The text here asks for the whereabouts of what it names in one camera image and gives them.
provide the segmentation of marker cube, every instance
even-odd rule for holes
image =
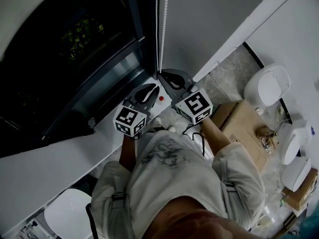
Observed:
[[[175,105],[177,112],[194,125],[210,116],[213,110],[205,89],[201,88]]]
[[[117,131],[133,137],[146,125],[146,119],[146,114],[119,105],[113,118],[113,124]]]

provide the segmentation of black wire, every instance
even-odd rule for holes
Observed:
[[[194,141],[195,141],[194,134],[198,134],[201,137],[201,142],[202,142],[202,145],[203,145],[203,157],[204,157],[205,156],[205,140],[204,140],[204,137],[200,133],[193,133],[192,137],[193,137]]]
[[[90,226],[91,226],[91,230],[92,230],[92,236],[94,239],[99,239],[98,233],[96,232],[96,227],[95,227],[93,216],[91,214],[90,207],[91,207],[91,203],[86,205],[85,210],[86,210],[87,215],[89,216]]]
[[[185,132],[186,132],[187,130],[189,130],[190,128],[192,128],[193,126],[196,126],[196,125],[198,125],[198,124],[195,124],[195,125],[193,125],[193,124],[188,124],[188,126],[186,127],[186,129],[185,129],[181,134],[187,135],[187,136],[189,137],[189,139],[191,139],[190,136],[189,136],[188,134],[186,134]],[[193,135],[192,135],[192,138],[193,138],[193,139],[191,139],[191,140],[193,140],[193,141],[195,141],[194,134],[198,134],[198,135],[200,135],[200,137],[201,137],[202,145],[203,145],[203,157],[204,157],[204,156],[205,156],[205,140],[204,140],[204,136],[201,135],[200,133],[193,133]]]
[[[137,133],[137,134],[134,135],[134,136],[130,136],[130,138],[131,138],[132,140],[139,140],[139,139],[140,139],[144,134],[146,134],[146,133],[149,133],[149,132],[146,131],[146,132],[141,133],[141,134]]]

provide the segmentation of white wall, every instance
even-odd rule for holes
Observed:
[[[169,0],[163,69],[185,70],[193,77],[261,2]]]
[[[233,32],[227,41],[209,59],[209,61],[196,73],[195,81],[199,81],[220,62],[241,45],[253,32],[267,20],[286,0],[263,0],[257,8]]]
[[[287,68],[292,88],[284,101],[292,117],[301,113],[317,132],[305,151],[318,169],[319,0],[288,0],[247,43],[264,65],[278,62]]]

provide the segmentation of white stool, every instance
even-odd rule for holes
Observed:
[[[85,207],[91,197],[77,189],[67,189],[45,210],[49,227],[63,239],[87,239],[92,235]]]
[[[261,69],[247,83],[244,97],[253,106],[273,105],[290,89],[291,80],[283,65],[271,64]]]
[[[283,123],[277,136],[277,151],[282,158],[282,163],[284,165],[290,164],[297,155],[300,146],[308,144],[311,138],[311,126],[306,120],[295,120],[292,125]]]
[[[281,182],[295,192],[299,189],[311,169],[311,160],[306,157],[295,157],[294,160],[286,166]]]

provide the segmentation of marble floor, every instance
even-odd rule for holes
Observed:
[[[215,107],[219,104],[243,99],[244,88],[249,79],[258,71],[260,67],[245,49],[244,46],[238,47],[230,54],[222,63],[214,70],[206,75],[198,82],[200,87],[203,87],[209,95]],[[280,121],[286,119],[285,115],[278,113],[278,108],[281,107],[277,102],[271,107],[267,107],[262,114],[262,117],[269,128],[278,130]],[[172,108],[165,109],[160,115],[163,127],[167,128],[170,125],[176,127],[177,132],[181,133],[188,125],[188,121],[178,115]],[[205,157],[208,162],[211,162],[213,156],[210,149],[206,149]],[[119,160],[121,148],[113,152],[107,157],[98,167],[91,171],[91,175],[99,178],[104,165],[110,160]],[[289,208],[281,206],[281,190],[283,184],[280,182],[280,176],[283,172],[284,165],[277,153],[273,153],[269,158],[266,167],[262,171],[262,179],[265,184],[266,203],[265,214],[273,219],[273,223],[265,228],[253,228],[252,233],[262,236],[263,238],[271,237],[276,231],[281,228],[283,221],[291,212]]]

